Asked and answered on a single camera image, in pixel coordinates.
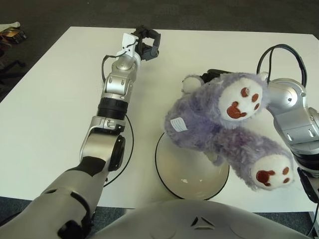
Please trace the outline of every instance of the white bracket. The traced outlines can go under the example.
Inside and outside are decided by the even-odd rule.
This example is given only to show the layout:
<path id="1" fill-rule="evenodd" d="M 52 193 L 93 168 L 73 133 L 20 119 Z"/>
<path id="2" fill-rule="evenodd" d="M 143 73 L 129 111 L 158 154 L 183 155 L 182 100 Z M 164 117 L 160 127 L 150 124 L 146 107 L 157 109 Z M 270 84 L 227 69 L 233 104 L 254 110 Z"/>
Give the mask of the white bracket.
<path id="1" fill-rule="evenodd" d="M 134 57 L 137 62 L 138 70 L 141 67 L 141 58 L 138 53 L 135 52 L 135 47 L 138 44 L 139 38 L 135 35 L 124 33 L 122 40 L 122 50 L 119 51 L 116 55 L 119 56 L 123 54 L 128 55 L 130 57 Z"/>

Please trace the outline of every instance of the white bowl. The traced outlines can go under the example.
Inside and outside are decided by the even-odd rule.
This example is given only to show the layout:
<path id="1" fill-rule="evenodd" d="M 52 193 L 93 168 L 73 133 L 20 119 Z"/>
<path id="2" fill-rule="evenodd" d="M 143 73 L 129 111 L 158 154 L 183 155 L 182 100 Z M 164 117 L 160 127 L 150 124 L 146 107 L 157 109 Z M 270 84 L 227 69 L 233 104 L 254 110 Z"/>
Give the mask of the white bowl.
<path id="1" fill-rule="evenodd" d="M 182 199 L 214 197 L 225 186 L 229 174 L 226 162 L 215 166 L 204 153 L 180 148 L 166 134 L 158 141 L 155 164 L 163 184 Z"/>

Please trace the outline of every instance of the black object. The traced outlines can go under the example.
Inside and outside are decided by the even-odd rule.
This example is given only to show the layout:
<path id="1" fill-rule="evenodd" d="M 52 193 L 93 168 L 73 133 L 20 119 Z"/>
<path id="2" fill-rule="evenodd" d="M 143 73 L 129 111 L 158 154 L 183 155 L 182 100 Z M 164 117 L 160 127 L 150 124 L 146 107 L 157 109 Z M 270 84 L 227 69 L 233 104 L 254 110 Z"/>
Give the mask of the black object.
<path id="1" fill-rule="evenodd" d="M 301 56 L 298 54 L 298 52 L 295 49 L 293 49 L 291 46 L 286 45 L 286 44 L 278 44 L 278 45 L 272 46 L 272 47 L 268 48 L 264 52 L 264 54 L 260 57 L 260 60 L 259 60 L 258 65 L 257 65 L 257 71 L 256 71 L 257 74 L 259 74 L 259 72 L 260 72 L 260 67 L 261 67 L 261 64 L 263 63 L 263 60 L 264 60 L 265 56 L 268 54 L 268 52 L 270 52 L 268 78 L 267 78 L 267 83 L 269 84 L 269 82 L 270 82 L 270 74 L 271 74 L 271 61 L 272 61 L 273 52 L 274 52 L 274 50 L 276 48 L 285 49 L 285 50 L 289 51 L 290 53 L 292 53 L 294 55 L 294 57 L 298 61 L 298 64 L 299 64 L 299 67 L 300 67 L 300 70 L 301 70 L 302 85 L 303 85 L 303 87 L 306 88 L 306 85 L 307 85 L 307 71 L 306 71 L 306 67 L 304 65 L 304 62 L 303 62 Z"/>
<path id="2" fill-rule="evenodd" d="M 125 138 L 119 135 L 118 138 L 116 139 L 111 160 L 110 160 L 110 165 L 109 165 L 110 172 L 118 170 L 119 167 L 122 165 L 124 150 L 125 150 Z"/>
<path id="3" fill-rule="evenodd" d="M 58 231 L 58 236 L 62 239 L 82 239 L 83 230 L 75 221 L 68 221 Z"/>
<path id="4" fill-rule="evenodd" d="M 133 127 L 132 127 L 132 123 L 130 121 L 130 118 L 127 115 L 125 115 L 125 116 L 128 119 L 128 122 L 129 122 L 130 127 L 131 127 L 131 132 L 132 132 L 132 149 L 131 149 L 131 153 L 130 153 L 128 161 L 126 162 L 125 166 L 122 168 L 122 171 L 115 178 L 113 178 L 111 181 L 108 181 L 108 179 L 106 179 L 106 181 L 105 181 L 106 183 L 104 184 L 103 187 L 108 186 L 110 183 L 112 183 L 115 179 L 117 179 L 123 173 L 123 171 L 129 165 L 129 162 L 130 162 L 132 154 L 133 154 L 133 149 L 134 149 L 134 131 L 133 131 Z"/>
<path id="5" fill-rule="evenodd" d="M 82 171 L 93 177 L 95 174 L 101 172 L 105 166 L 105 161 L 100 158 L 86 156 L 75 168 L 70 168 L 67 171 Z"/>
<path id="6" fill-rule="evenodd" d="M 148 61 L 158 57 L 160 53 L 160 34 L 157 31 L 141 25 L 137 27 L 135 32 L 132 34 L 139 38 L 139 42 L 135 47 L 135 51 L 140 55 L 141 60 Z M 154 39 L 153 45 L 149 46 L 143 43 L 144 38 Z"/>
<path id="7" fill-rule="evenodd" d="M 124 120 L 129 103 L 112 98 L 102 98 L 98 106 L 97 116 Z"/>
<path id="8" fill-rule="evenodd" d="M 315 212 L 315 217 L 314 217 L 313 225 L 312 225 L 312 227 L 310 228 L 309 232 L 306 234 L 307 236 L 310 235 L 310 233 L 313 231 L 313 229 L 314 229 L 314 227 L 315 227 L 316 218 L 317 218 L 317 215 L 318 215 L 318 208 L 319 208 L 319 203 L 317 204 L 317 207 L 316 207 L 316 212 Z"/>
<path id="9" fill-rule="evenodd" d="M 299 167 L 297 168 L 297 171 L 300 177 L 301 184 L 303 185 L 304 191 L 306 192 L 308 198 L 314 203 L 319 203 L 319 198 L 308 179 L 308 177 L 311 177 L 311 176 L 308 175 L 306 171 L 302 170 Z"/>
<path id="10" fill-rule="evenodd" d="M 24 67 L 25 63 L 16 60 L 16 61 L 13 61 L 12 63 L 8 64 L 7 66 L 5 66 L 2 70 L 0 70 L 0 84 L 4 85 L 4 83 L 1 81 L 3 79 L 23 77 L 26 74 L 26 72 L 7 73 L 7 71 L 10 70 L 15 65 L 19 65 L 20 67 Z"/>
<path id="11" fill-rule="evenodd" d="M 207 71 L 207 73 L 204 73 L 200 77 L 204 81 L 204 83 L 208 83 L 208 82 L 212 81 L 213 79 L 220 77 L 221 74 L 225 74 L 225 73 L 231 73 L 231 72 L 217 70 L 217 69 L 209 69 Z"/>
<path id="12" fill-rule="evenodd" d="M 319 171 L 319 153 L 316 154 L 299 154 L 293 152 L 295 160 L 308 169 Z"/>

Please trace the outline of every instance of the white plush face patch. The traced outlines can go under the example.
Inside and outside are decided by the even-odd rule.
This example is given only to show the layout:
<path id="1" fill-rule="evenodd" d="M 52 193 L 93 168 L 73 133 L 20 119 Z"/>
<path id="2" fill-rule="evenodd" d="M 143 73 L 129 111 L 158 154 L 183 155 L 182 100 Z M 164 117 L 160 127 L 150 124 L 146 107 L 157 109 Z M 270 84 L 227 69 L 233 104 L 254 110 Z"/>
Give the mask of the white plush face patch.
<path id="1" fill-rule="evenodd" d="M 272 190 L 293 181 L 292 166 L 283 155 L 269 155 L 258 160 L 251 170 L 256 185 Z"/>
<path id="2" fill-rule="evenodd" d="M 221 117 L 229 121 L 251 117 L 260 106 L 262 87 L 248 78 L 241 78 L 228 86 L 222 93 L 218 108 Z"/>

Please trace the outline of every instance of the black cable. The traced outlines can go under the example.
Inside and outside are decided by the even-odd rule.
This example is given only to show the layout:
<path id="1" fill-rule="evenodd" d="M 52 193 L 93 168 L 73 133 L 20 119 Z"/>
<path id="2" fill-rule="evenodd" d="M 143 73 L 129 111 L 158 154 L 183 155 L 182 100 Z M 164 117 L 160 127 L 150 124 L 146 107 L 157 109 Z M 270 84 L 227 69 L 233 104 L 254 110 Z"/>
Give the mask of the black cable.
<path id="1" fill-rule="evenodd" d="M 129 117 L 127 115 L 125 115 L 126 118 L 128 119 L 128 122 L 130 124 L 130 127 L 131 127 L 131 132 L 132 132 L 132 149 L 131 149 L 131 153 L 130 153 L 130 157 L 129 157 L 129 160 L 127 161 L 127 163 L 125 164 L 124 168 L 122 169 L 122 171 L 115 177 L 113 178 L 111 181 L 107 182 L 106 184 L 104 184 L 103 187 L 106 187 L 107 185 L 109 185 L 110 183 L 112 183 L 115 179 L 117 179 L 122 173 L 123 171 L 126 169 L 126 167 L 128 166 L 130 160 L 131 160 L 131 157 L 132 157 L 132 154 L 133 154 L 133 149 L 134 149 L 134 132 L 133 132 L 133 127 L 132 127 L 132 124 L 131 124 L 131 121 L 129 119 Z"/>
<path id="2" fill-rule="evenodd" d="M 317 207 L 316 207 L 316 212 L 315 212 L 315 218 L 314 218 L 313 225 L 312 225 L 311 229 L 309 230 L 309 232 L 306 234 L 307 236 L 310 235 L 310 233 L 313 231 L 313 229 L 315 227 L 316 218 L 317 218 L 317 215 L 318 215 L 318 208 L 319 208 L 319 203 L 317 204 Z"/>
<path id="3" fill-rule="evenodd" d="M 257 74 L 259 74 L 260 72 L 260 68 L 261 68 L 261 64 L 265 58 L 265 56 L 268 54 L 268 52 L 270 52 L 270 56 L 269 56 L 269 73 L 268 73 L 268 79 L 267 79 L 267 83 L 269 83 L 270 81 L 270 73 L 271 73 L 271 62 L 272 62 L 272 56 L 273 56 L 273 52 L 276 48 L 282 48 L 282 49 L 285 49 L 287 51 L 289 51 L 290 53 L 292 53 L 294 55 L 294 57 L 296 58 L 298 64 L 299 64 L 299 67 L 300 67 L 300 70 L 301 70 L 301 75 L 302 75 L 302 85 L 303 87 L 306 87 L 307 85 L 307 71 L 306 71 L 306 67 L 304 65 L 304 62 L 301 58 L 301 56 L 297 53 L 297 51 L 295 49 L 293 49 L 291 46 L 289 45 L 286 45 L 286 44 L 278 44 L 276 46 L 272 46 L 270 48 L 268 48 L 264 54 L 260 57 L 259 59 L 259 62 L 258 62 L 258 65 L 257 65 Z"/>
<path id="4" fill-rule="evenodd" d="M 109 59 L 109 58 L 117 58 L 117 57 L 123 56 L 125 53 L 126 53 L 126 51 L 123 52 L 122 54 L 118 55 L 118 56 L 109 56 L 109 55 L 106 55 L 106 56 L 103 58 L 103 60 L 102 60 L 102 79 L 103 79 L 103 82 L 104 82 L 104 83 L 105 83 L 105 81 L 106 81 L 105 75 L 104 75 L 104 63 L 105 63 L 105 61 L 106 61 L 107 59 Z"/>
<path id="5" fill-rule="evenodd" d="M 13 215 L 11 215 L 11 216 L 9 216 L 9 217 L 7 217 L 6 219 L 3 219 L 3 220 L 0 222 L 0 227 L 2 227 L 4 224 L 10 222 L 13 218 L 15 218 L 16 216 L 18 216 L 20 213 L 21 213 L 21 211 L 15 213 L 15 214 L 13 214 Z"/>

